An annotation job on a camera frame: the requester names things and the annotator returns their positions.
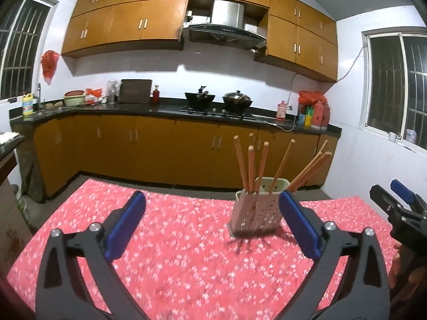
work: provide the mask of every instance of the pink tablecloth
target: pink tablecloth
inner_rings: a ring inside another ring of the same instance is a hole
[[[133,192],[90,179],[49,218],[7,276],[31,308],[35,306],[38,268],[49,232],[59,227],[71,233],[85,230],[94,221],[103,222]],[[151,319],[273,319],[312,266],[285,223],[282,237],[230,238],[226,225],[232,201],[144,194],[146,214],[125,253],[113,265]],[[390,268],[394,254],[390,226],[360,198],[302,204],[343,230],[374,228]],[[79,258],[79,264],[95,304],[108,310],[86,261]],[[341,261],[321,308],[332,300],[343,264]]]

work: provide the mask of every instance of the gas stove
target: gas stove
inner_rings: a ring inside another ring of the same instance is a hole
[[[224,109],[219,108],[208,108],[205,110],[195,110],[194,108],[190,106],[185,106],[182,110],[180,110],[182,113],[187,113],[189,115],[197,115],[197,116],[210,116],[214,118],[227,118],[227,119],[237,119],[237,120],[256,120],[255,117],[252,116],[252,114],[241,112],[241,113],[234,113],[229,112]]]

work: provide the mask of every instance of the red plastic bag on counter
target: red plastic bag on counter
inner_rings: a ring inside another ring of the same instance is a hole
[[[48,50],[41,57],[41,67],[43,68],[44,81],[50,85],[52,83],[53,75],[56,72],[56,64],[58,63],[60,55],[53,50]]]
[[[298,94],[298,103],[305,106],[312,106],[318,101],[322,102],[323,104],[327,103],[326,97],[319,91],[300,91]]]

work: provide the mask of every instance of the range hood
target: range hood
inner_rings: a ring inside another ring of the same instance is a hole
[[[266,38],[243,28],[244,8],[240,3],[215,0],[210,22],[188,24],[182,34],[192,42],[258,50],[266,45]]]

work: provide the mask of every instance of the black countertop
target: black countertop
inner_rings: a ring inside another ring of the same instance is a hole
[[[5,157],[7,157],[13,150],[19,146],[23,141],[25,137],[22,135],[19,135],[18,137],[15,137],[11,141],[8,141],[4,145],[0,147],[0,162],[3,161]]]
[[[252,116],[250,118],[229,118],[223,116],[211,116],[211,115],[200,115],[181,112],[184,108],[184,104],[138,104],[138,103],[102,103],[96,106],[79,106],[79,107],[61,107],[56,109],[44,110],[41,112],[35,112],[28,117],[18,116],[10,120],[11,126],[15,124],[39,124],[47,122],[54,118],[59,118],[73,114],[116,114],[116,115],[141,115],[141,116],[156,116],[156,117],[167,117],[167,118],[186,118],[186,119],[197,119],[207,120],[214,122],[224,122],[236,125],[248,125],[256,127],[268,127],[272,124],[277,124],[276,128],[283,130],[302,131],[312,134],[327,134],[334,137],[341,136],[341,128],[329,125],[327,131],[319,131],[312,128],[304,128],[294,126],[294,117],[290,116],[290,119],[286,119],[284,122],[277,122],[275,119],[276,112],[269,110],[262,110],[258,108],[250,107],[247,113]]]

